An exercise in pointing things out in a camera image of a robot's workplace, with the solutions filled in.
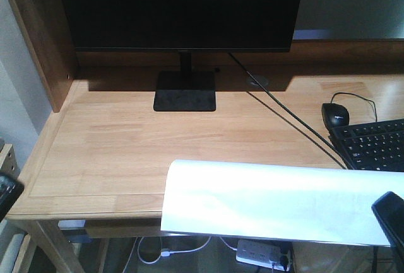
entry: keyboard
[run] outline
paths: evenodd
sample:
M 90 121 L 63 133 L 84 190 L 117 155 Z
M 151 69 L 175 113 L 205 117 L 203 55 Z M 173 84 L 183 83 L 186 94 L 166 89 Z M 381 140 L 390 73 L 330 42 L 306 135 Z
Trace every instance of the keyboard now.
M 355 170 L 404 172 L 404 119 L 335 127 L 330 139 Z

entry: monitor base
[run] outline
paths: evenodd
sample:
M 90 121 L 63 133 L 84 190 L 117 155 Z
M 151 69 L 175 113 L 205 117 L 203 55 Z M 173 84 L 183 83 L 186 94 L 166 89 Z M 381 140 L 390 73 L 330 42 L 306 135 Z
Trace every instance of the monitor base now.
M 215 111 L 213 72 L 162 71 L 158 75 L 154 111 Z

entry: power strip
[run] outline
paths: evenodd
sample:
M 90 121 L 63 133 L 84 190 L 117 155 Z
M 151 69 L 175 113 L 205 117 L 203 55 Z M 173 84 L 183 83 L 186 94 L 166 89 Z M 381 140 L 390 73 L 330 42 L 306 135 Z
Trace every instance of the power strip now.
M 256 243 L 255 241 L 250 240 L 239 240 L 235 259 L 247 264 L 272 268 L 273 264 L 279 264 L 281 256 L 280 248 L 277 246 Z

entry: computer mouse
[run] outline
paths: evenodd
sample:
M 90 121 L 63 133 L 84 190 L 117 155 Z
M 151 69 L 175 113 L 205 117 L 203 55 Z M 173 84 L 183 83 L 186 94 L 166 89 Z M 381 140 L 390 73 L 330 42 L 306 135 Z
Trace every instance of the computer mouse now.
M 348 110 L 339 104 L 324 103 L 321 106 L 321 115 L 323 116 L 324 125 L 329 131 L 334 127 L 349 124 Z

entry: desk leg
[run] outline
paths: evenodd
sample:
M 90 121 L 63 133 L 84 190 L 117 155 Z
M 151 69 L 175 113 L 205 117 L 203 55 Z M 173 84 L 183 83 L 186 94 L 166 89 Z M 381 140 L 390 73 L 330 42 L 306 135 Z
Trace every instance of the desk leg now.
M 45 252 L 59 273 L 85 273 L 56 221 L 12 221 Z

